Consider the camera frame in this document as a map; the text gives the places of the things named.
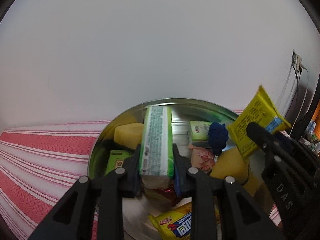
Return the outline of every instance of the green box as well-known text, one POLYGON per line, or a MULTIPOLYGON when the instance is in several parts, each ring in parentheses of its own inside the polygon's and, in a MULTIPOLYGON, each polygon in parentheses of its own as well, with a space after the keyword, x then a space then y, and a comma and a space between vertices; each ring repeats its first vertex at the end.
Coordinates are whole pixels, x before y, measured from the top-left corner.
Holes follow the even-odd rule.
POLYGON ((173 177, 172 113, 168 106, 149 106, 144 118, 139 173, 145 187, 167 189, 173 177))
POLYGON ((105 175, 116 168, 122 167, 124 160, 131 156, 131 153, 124 150, 111 150, 105 175))
POLYGON ((211 122, 190 121, 188 128, 189 143, 196 147, 210 148, 208 144, 208 131, 211 122))

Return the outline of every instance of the stainless steel bowl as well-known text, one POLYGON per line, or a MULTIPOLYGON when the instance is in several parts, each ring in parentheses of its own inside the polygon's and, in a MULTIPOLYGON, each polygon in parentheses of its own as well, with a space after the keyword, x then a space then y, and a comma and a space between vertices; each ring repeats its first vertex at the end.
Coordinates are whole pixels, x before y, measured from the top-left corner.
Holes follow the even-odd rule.
MULTIPOLYGON (((177 144, 180 155, 186 157, 190 157, 187 135, 189 121, 209 121, 229 124, 238 117, 236 113, 222 106, 189 98, 166 98, 149 101, 132 107, 108 124, 97 139, 88 164, 88 176, 91 179, 104 175, 108 163, 109 152, 110 150, 113 150, 105 147, 103 144, 104 140, 113 139, 115 128, 119 125, 133 122, 143 123, 148 106, 169 106, 171 108, 173 143, 177 144)), ((227 147, 224 150, 231 147, 235 147, 235 145, 229 140, 227 142, 227 147)), ((250 157, 252 172, 261 182, 261 172, 264 168, 263 156, 262 152, 257 152, 250 157)), ((270 194, 264 187, 261 188, 260 192, 261 196, 258 201, 266 212, 270 212, 273 204, 270 194)), ((178 206, 189 201, 190 199, 184 199, 178 206)), ((170 209, 172 209, 172 207, 148 199, 144 195, 134 199, 124 198, 124 231, 136 240, 161 240, 158 232, 152 226, 147 216, 149 214, 157 216, 170 209)))

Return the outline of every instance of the wall socket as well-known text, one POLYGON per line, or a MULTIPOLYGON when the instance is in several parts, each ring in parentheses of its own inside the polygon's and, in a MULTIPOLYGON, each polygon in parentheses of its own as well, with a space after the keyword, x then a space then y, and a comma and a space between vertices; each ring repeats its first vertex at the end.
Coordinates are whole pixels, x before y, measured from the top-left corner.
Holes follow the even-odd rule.
POLYGON ((301 62, 302 58, 295 51, 293 51, 291 64, 296 71, 299 71, 301 62))

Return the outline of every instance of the pink package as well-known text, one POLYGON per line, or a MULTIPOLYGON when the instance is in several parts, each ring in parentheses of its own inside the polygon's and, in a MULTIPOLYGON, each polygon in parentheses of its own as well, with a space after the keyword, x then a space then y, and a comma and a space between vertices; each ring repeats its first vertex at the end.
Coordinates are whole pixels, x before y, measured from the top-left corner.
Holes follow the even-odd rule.
POLYGON ((200 148, 189 144, 191 150, 191 165, 199 168, 205 173, 212 170, 214 166, 214 154, 211 149, 200 148))

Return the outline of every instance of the food package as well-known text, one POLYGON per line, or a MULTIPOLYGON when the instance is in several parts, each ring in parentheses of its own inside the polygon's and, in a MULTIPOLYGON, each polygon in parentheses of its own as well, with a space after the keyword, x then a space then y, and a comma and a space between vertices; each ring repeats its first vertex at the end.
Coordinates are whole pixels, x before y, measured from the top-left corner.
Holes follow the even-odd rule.
MULTIPOLYGON (((213 198, 214 212, 217 223, 217 237, 222 239, 220 213, 218 200, 213 198)), ((165 212, 157 217, 148 216, 154 227, 158 230, 162 240, 190 240, 191 233, 191 202, 165 212)))
POLYGON ((171 109, 149 106, 141 141, 139 173, 145 187, 167 189, 173 177, 171 109))
POLYGON ((233 147, 222 152, 218 157, 210 176, 218 179, 232 176, 251 196, 254 196, 259 187, 259 181, 250 170, 249 164, 249 159, 243 160, 238 148, 233 147))
POLYGON ((258 148, 247 136, 247 125, 251 122, 258 123, 272 134, 291 127, 279 114, 264 88, 259 86, 258 92, 241 115, 227 127, 243 159, 248 158, 258 148))
POLYGON ((119 125, 115 129, 113 141, 119 145, 135 150, 137 145, 141 143, 143 127, 143 123, 139 122, 119 125))
POLYGON ((116 168, 122 167, 124 160, 130 156, 132 155, 124 150, 110 151, 105 175, 107 175, 110 171, 113 171, 116 168))
POLYGON ((208 131, 211 122, 190 121, 188 127, 189 143, 196 147, 210 148, 208 131))
POLYGON ((177 196, 176 192, 174 191, 173 185, 171 185, 167 189, 150 189, 144 186, 143 191, 148 198, 159 200, 172 207, 182 200, 181 197, 177 196))
POLYGON ((312 142, 312 143, 318 143, 319 142, 319 139, 318 139, 318 137, 316 136, 316 134, 314 132, 307 134, 306 138, 307 138, 307 140, 309 142, 312 142))
POLYGON ((195 147, 189 144, 189 150, 191 150, 191 165, 199 168, 205 173, 212 170, 214 166, 214 154, 211 149, 195 147))
POLYGON ((233 147, 218 157, 210 176, 218 179, 232 176, 243 184, 248 179, 248 170, 249 160, 243 160, 237 147, 233 147))

